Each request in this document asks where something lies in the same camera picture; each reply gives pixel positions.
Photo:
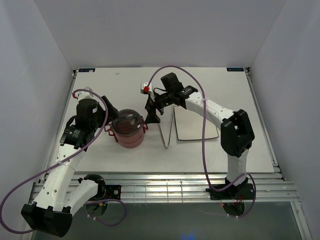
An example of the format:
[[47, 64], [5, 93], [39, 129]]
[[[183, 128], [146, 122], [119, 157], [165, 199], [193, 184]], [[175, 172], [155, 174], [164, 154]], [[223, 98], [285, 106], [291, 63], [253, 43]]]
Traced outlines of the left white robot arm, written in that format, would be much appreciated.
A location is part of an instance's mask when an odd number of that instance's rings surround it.
[[106, 195], [104, 179], [98, 174], [79, 179], [78, 187], [67, 192], [88, 143], [97, 138], [96, 131], [118, 117], [118, 110], [106, 96], [101, 99], [106, 109], [91, 95], [79, 94], [76, 114], [66, 124], [52, 170], [32, 203], [22, 207], [21, 215], [33, 230], [63, 237], [74, 214], [88, 200], [101, 200]]

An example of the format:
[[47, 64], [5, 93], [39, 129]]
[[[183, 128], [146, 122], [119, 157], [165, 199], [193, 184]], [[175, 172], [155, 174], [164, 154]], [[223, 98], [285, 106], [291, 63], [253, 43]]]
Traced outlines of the metal tongs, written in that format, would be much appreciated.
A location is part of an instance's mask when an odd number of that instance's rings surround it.
[[158, 124], [160, 136], [164, 148], [167, 150], [171, 142], [171, 133], [174, 121], [174, 106], [170, 105], [164, 109], [164, 114], [160, 116], [160, 123]]

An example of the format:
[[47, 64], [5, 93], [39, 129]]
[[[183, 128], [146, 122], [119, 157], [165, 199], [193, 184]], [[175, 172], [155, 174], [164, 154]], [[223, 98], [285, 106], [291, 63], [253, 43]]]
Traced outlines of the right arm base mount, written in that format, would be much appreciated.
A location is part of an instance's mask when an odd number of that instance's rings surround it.
[[206, 188], [205, 191], [209, 193], [211, 200], [253, 200], [256, 194], [253, 184], [249, 183], [248, 177], [245, 177], [239, 185], [231, 185], [223, 191], [215, 191], [211, 188]]

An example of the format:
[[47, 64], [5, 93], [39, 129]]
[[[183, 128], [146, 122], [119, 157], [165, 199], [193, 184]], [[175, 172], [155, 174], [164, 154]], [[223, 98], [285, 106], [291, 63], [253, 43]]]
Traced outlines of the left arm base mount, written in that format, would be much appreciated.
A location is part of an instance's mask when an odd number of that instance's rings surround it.
[[104, 195], [103, 200], [112, 199], [112, 200], [120, 200], [122, 194], [122, 186], [121, 185], [106, 185], [104, 187]]

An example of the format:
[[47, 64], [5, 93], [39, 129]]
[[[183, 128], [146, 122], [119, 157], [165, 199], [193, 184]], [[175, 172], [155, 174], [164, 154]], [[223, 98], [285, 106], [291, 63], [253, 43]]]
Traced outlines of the pink lunch bowl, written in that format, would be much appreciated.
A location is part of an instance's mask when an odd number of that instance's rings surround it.
[[118, 140], [118, 143], [126, 148], [126, 149], [133, 149], [133, 148], [136, 148], [138, 147], [142, 142], [143, 142], [144, 138], [143, 137], [140, 137], [139, 139], [135, 140], [135, 141], [132, 141], [132, 142], [124, 142], [124, 141], [121, 141], [120, 139]]
[[115, 139], [115, 141], [118, 143], [118, 140], [121, 140], [123, 142], [126, 143], [131, 143], [139, 138], [144, 138], [146, 131], [148, 130], [148, 125], [145, 123], [144, 118], [142, 117], [142, 127], [141, 129], [134, 133], [134, 134], [129, 134], [129, 135], [122, 135], [122, 134], [118, 134], [116, 133], [112, 127], [111, 127], [111, 123], [107, 124], [104, 127], [104, 131], [111, 137], [113, 137]]

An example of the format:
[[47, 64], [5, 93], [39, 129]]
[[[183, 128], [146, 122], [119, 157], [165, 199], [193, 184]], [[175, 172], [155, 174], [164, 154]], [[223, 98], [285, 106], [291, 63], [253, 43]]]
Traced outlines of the grey transparent top lid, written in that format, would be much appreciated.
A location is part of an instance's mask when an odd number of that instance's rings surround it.
[[111, 122], [112, 129], [120, 135], [137, 133], [143, 126], [141, 115], [133, 109], [123, 109], [118, 112], [118, 118]]

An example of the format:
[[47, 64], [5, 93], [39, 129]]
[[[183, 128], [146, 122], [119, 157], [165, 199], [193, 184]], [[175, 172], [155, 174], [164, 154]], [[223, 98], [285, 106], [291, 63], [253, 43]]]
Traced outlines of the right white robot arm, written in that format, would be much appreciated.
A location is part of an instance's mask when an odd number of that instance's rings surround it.
[[247, 173], [247, 156], [255, 134], [246, 111], [230, 110], [207, 99], [202, 87], [183, 86], [175, 73], [161, 78], [162, 94], [156, 93], [150, 82], [141, 84], [140, 92], [148, 96], [145, 109], [146, 124], [158, 124], [158, 113], [170, 105], [180, 106], [202, 116], [203, 121], [213, 123], [220, 131], [220, 145], [227, 155], [227, 174], [223, 184], [208, 184], [206, 191], [211, 200], [237, 199], [254, 200], [255, 183]]

